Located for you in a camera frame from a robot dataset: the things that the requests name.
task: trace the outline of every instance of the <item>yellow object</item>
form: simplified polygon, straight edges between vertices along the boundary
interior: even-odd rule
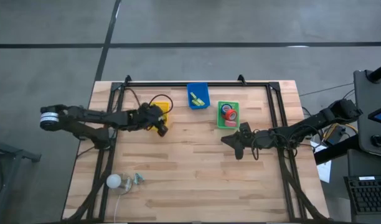
[[[200,103],[196,100],[192,100],[192,103],[195,104],[196,106],[200,106]]]
[[[353,129],[355,131],[355,133],[358,133],[358,130],[353,125],[345,124],[345,126],[347,126],[348,128]]]
[[[167,112],[170,109],[170,103],[168,103],[168,102],[153,102],[152,105],[157,105],[158,107],[160,107],[160,109],[163,111],[163,113]],[[163,120],[164,120],[164,124],[167,124],[168,113],[163,114]],[[153,126],[153,128],[151,128],[151,130],[157,131],[158,129]]]
[[[197,100],[196,100],[200,105],[204,105],[204,102],[203,102],[203,100],[201,100],[200,98],[198,98]]]
[[[191,92],[191,93],[190,93],[190,95],[192,96],[192,98],[193,98],[194,100],[196,100],[196,99],[197,99],[197,97],[196,97],[195,93]]]

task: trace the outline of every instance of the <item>concrete floor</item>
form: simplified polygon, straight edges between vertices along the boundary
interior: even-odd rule
[[[0,44],[104,43],[115,0],[0,0]],[[145,0],[121,3],[112,43],[378,42],[380,0]],[[39,128],[39,108],[87,106],[101,49],[0,49],[0,141],[41,153],[23,161],[6,223],[60,219],[78,141]],[[381,65],[381,47],[110,49],[102,80],[296,80],[299,94],[352,82]],[[352,85],[301,97],[312,113]],[[332,218],[349,220],[333,163],[323,184]],[[334,194],[333,189],[342,189]]]

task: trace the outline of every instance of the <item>wooden tabletop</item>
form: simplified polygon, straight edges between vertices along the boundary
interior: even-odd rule
[[[304,119],[296,84],[294,81],[279,82],[288,124],[292,125]],[[91,110],[106,111],[110,86],[111,82],[95,83]],[[288,221],[276,149],[260,151],[258,161],[254,160],[250,149],[245,149],[243,159],[237,161],[234,150],[220,141],[234,130],[217,128],[219,100],[239,102],[240,122],[248,122],[252,129],[271,128],[265,88],[209,87],[211,105],[205,110],[188,107],[186,87],[137,87],[133,90],[141,102],[149,102],[160,93],[167,94],[174,101],[174,109],[169,113],[169,131],[163,138],[155,131],[119,132],[113,173],[134,176],[138,172],[146,181],[134,185],[128,194],[120,197],[116,222]],[[280,121],[275,93],[273,98]],[[129,91],[126,91],[123,107],[124,110],[137,107]],[[82,142],[78,153],[92,145],[91,141]],[[88,195],[97,154],[97,150],[91,150],[77,159],[64,218],[73,214]],[[298,149],[296,163],[302,189],[315,207],[328,217],[310,147]],[[100,194],[95,214],[99,211]],[[292,195],[297,210],[294,192]],[[117,194],[109,191],[106,222],[113,221],[117,199]]]

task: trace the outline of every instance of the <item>black keyboard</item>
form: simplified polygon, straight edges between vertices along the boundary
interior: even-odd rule
[[[356,214],[381,214],[381,176],[345,177],[344,180]]]

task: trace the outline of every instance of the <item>black cable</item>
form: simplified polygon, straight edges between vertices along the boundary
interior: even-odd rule
[[[346,93],[342,99],[345,99],[345,98],[348,96],[348,94],[352,93],[353,91],[354,91],[354,89],[352,89],[351,91],[349,91],[348,93]]]
[[[86,151],[81,152],[79,155],[76,156],[76,159],[78,159],[82,154],[88,152],[89,150],[95,148],[95,146],[92,146],[91,148],[87,149]]]
[[[355,94],[355,91],[353,92],[353,93],[351,93],[350,95],[348,95],[347,97],[346,97],[346,99],[348,98],[348,97],[351,97],[352,95],[354,95]]]
[[[258,158],[260,157],[260,155],[259,155],[259,153],[258,153],[258,150],[261,150],[261,149],[255,147],[255,146],[254,146],[254,142],[255,142],[257,139],[260,139],[260,138],[268,138],[268,137],[269,137],[269,136],[258,136],[258,137],[256,137],[256,138],[253,139],[251,149],[252,149],[253,157],[254,157],[254,159],[255,159],[256,161],[257,161]]]
[[[136,102],[138,103],[138,106],[141,106],[141,103],[139,102],[138,96],[136,95],[135,91],[132,88],[126,88],[125,90],[129,90],[133,93]]]
[[[311,113],[307,110],[307,108],[305,108],[305,107],[303,107],[303,106],[302,106],[301,108],[302,108],[303,110],[307,111],[307,114],[308,114],[309,116],[312,116]]]
[[[110,136],[110,140],[113,140],[113,136],[116,134],[116,132],[117,132],[117,129],[115,129],[113,134]],[[87,149],[86,151],[81,152],[79,155],[76,156],[76,159],[78,159],[82,154],[88,152],[89,150],[91,150],[93,148],[95,148],[95,146],[92,146],[91,148]]]
[[[322,91],[332,90],[334,88],[339,88],[339,87],[343,87],[343,86],[347,86],[347,85],[352,85],[352,84],[354,84],[354,83],[352,82],[352,83],[348,83],[348,84],[344,84],[344,85],[334,86],[334,87],[326,88],[326,89],[323,89],[323,90],[318,90],[318,91],[314,91],[314,92],[310,92],[310,93],[301,94],[300,96],[306,96],[306,95],[310,95],[310,94],[313,94],[313,93],[320,93]]]
[[[348,138],[351,138],[350,134],[348,134],[347,132],[344,133],[346,136],[348,136]]]
[[[299,129],[299,128],[302,128],[302,127],[309,127],[311,128],[312,130],[314,130],[316,132],[316,134],[319,136],[319,140],[322,142],[323,141],[323,136],[322,134],[314,127],[312,127],[311,125],[308,125],[308,124],[304,124],[304,125],[301,125],[299,126],[298,128],[296,128],[290,135],[289,135],[289,141],[291,140],[291,138],[293,137],[293,134]]]
[[[164,112],[163,114],[169,113],[169,112],[173,109],[173,107],[174,107],[174,103],[172,102],[172,99],[171,99],[169,96],[167,96],[166,94],[158,94],[158,95],[154,96],[154,97],[152,98],[152,100],[149,102],[149,106],[151,105],[151,103],[153,102],[153,100],[156,99],[156,98],[159,97],[159,96],[165,96],[165,97],[167,97],[167,98],[171,101],[171,107],[170,107],[170,109],[169,109],[168,111]]]
[[[278,134],[278,133],[274,133],[274,134],[272,134],[272,135],[273,135],[273,136],[279,136],[279,137],[282,137],[282,138],[286,141],[286,145],[287,145],[287,148],[284,148],[284,149],[286,149],[287,151],[295,150],[296,152],[295,152],[295,154],[294,154],[294,157],[297,156],[298,150],[297,150],[296,148],[292,149],[292,148],[290,147],[289,139],[287,139],[284,135],[282,135],[282,134]]]
[[[0,161],[0,177],[1,177],[1,187],[0,187],[0,193],[1,193],[2,188],[4,187],[4,172],[2,171],[1,161]]]

